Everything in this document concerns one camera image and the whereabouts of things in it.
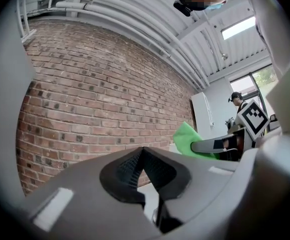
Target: green foliage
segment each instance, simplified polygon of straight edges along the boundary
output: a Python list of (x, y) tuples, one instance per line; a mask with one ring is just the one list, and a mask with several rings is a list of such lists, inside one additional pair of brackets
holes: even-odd
[(277, 81), (277, 76), (273, 69), (273, 66), (265, 68), (255, 74), (253, 74), (255, 81), (259, 87), (268, 85), (269, 83)]

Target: fluorescent light fixture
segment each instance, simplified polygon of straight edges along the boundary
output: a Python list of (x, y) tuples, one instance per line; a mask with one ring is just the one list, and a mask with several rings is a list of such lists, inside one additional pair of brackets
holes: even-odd
[(255, 26), (255, 20), (256, 19), (253, 16), (253, 17), (243, 20), (240, 23), (235, 24), (234, 26), (231, 26), (225, 30), (222, 30), (221, 34), (223, 35), (224, 40), (229, 39), (232, 36), (235, 36), (236, 34)]

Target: black shirt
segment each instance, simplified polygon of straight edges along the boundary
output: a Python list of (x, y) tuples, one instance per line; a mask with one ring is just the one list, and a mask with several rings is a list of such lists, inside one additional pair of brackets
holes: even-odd
[(239, 113), (239, 112), (241, 112), (241, 110), (243, 109), (243, 108), (245, 108), (246, 106), (247, 106), (247, 102), (246, 101), (243, 101), (241, 104), (240, 104), (240, 106), (239, 106), (239, 108), (238, 108), (238, 111), (237, 111), (237, 114)]

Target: brick wall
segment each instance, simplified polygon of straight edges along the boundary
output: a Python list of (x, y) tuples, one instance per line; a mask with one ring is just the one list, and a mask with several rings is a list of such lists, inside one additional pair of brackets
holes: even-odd
[[(35, 20), (25, 44), (36, 76), (19, 114), (17, 167), (26, 194), (72, 163), (125, 149), (168, 149), (192, 122), (191, 89), (162, 60), (109, 30)], [(148, 182), (142, 174), (139, 184)]]

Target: green fabric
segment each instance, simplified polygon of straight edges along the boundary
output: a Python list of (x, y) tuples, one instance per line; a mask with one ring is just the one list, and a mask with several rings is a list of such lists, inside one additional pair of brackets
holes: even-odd
[(173, 135), (177, 150), (185, 156), (206, 159), (218, 159), (218, 154), (196, 153), (191, 150), (192, 142), (202, 141), (201, 136), (187, 123), (183, 122)]

